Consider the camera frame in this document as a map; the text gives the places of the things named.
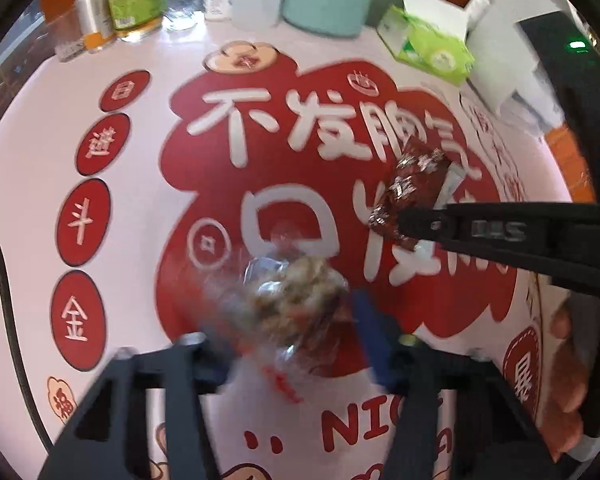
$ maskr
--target metal can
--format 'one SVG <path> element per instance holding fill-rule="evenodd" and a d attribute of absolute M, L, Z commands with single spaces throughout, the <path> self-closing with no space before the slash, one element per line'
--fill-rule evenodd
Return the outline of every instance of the metal can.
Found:
<path fill-rule="evenodd" d="M 75 0 L 84 46 L 93 53 L 116 40 L 108 0 Z"/>

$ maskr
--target hand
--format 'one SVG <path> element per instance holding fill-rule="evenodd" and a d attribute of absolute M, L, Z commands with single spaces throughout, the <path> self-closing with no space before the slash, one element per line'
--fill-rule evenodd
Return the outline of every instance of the hand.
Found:
<path fill-rule="evenodd" d="M 578 408 L 587 395 L 589 372 L 576 356 L 571 335 L 571 315 L 563 304 L 550 325 L 551 334 L 566 341 L 555 354 L 551 370 L 549 399 L 544 407 L 540 432 L 554 461 L 573 448 L 582 436 Z"/>

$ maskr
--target food in plastic bag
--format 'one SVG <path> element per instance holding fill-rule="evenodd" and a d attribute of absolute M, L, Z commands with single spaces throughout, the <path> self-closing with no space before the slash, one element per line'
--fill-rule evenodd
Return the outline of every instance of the food in plastic bag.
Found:
<path fill-rule="evenodd" d="M 284 238 L 266 256 L 237 251 L 223 268 L 198 280 L 207 300 L 207 335 L 230 341 L 276 390 L 301 402 L 299 387 L 335 358 L 331 324 L 349 319 L 342 275 Z"/>

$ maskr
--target tissue box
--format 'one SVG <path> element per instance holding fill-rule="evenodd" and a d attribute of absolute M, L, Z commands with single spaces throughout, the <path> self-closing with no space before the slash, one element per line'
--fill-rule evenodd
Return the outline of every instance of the tissue box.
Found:
<path fill-rule="evenodd" d="M 464 41 L 396 6 L 387 9 L 377 30 L 395 59 L 455 85 L 461 85 L 474 66 Z"/>

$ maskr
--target cartoon face print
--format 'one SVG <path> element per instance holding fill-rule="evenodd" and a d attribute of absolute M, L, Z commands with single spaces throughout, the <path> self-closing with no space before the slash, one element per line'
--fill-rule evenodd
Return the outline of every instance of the cartoon face print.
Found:
<path fill-rule="evenodd" d="M 362 74 L 365 85 L 352 85 L 351 74 Z M 500 200 L 456 118 L 430 93 L 399 91 L 365 61 L 298 73 L 295 61 L 278 53 L 257 72 L 197 76 L 175 92 L 171 108 L 181 121 L 163 146 L 160 170 L 174 188 L 197 193 L 157 272 L 158 316 L 172 340 L 195 329 L 195 305 L 203 303 L 195 300 L 199 289 L 174 290 L 170 265 L 207 272 L 231 248 L 265 254 L 282 223 L 300 232 L 303 251 L 330 258 L 352 288 L 368 288 L 405 332 L 424 323 L 450 337 L 487 308 L 496 322 L 507 315 L 515 269 L 438 246 L 410 253 L 366 225 L 410 135 L 465 168 L 455 202 Z M 178 295 L 186 296 L 186 311 Z M 340 345 L 328 374 L 365 367 L 353 327 L 332 330 Z"/>
<path fill-rule="evenodd" d="M 56 417 L 66 424 L 77 408 L 71 387 L 62 379 L 49 377 L 46 380 L 46 396 Z"/>
<path fill-rule="evenodd" d="M 366 472 L 355 475 L 351 480 L 378 480 L 382 474 L 382 464 L 373 464 Z"/>
<path fill-rule="evenodd" d="M 160 450 L 167 456 L 167 434 L 164 422 L 155 430 L 155 439 Z M 151 462 L 152 480 L 169 480 L 169 465 L 166 462 Z M 222 475 L 223 480 L 271 480 L 271 476 L 259 465 L 238 464 Z"/>
<path fill-rule="evenodd" d="M 437 475 L 435 475 L 433 477 L 434 480 L 448 480 L 448 478 L 449 478 L 449 469 L 440 471 Z"/>
<path fill-rule="evenodd" d="M 275 63 L 278 51 L 267 43 L 234 41 L 206 56 L 203 64 L 219 74 L 259 72 Z"/>
<path fill-rule="evenodd" d="M 269 473 L 259 465 L 238 464 L 222 475 L 223 480 L 271 480 Z"/>

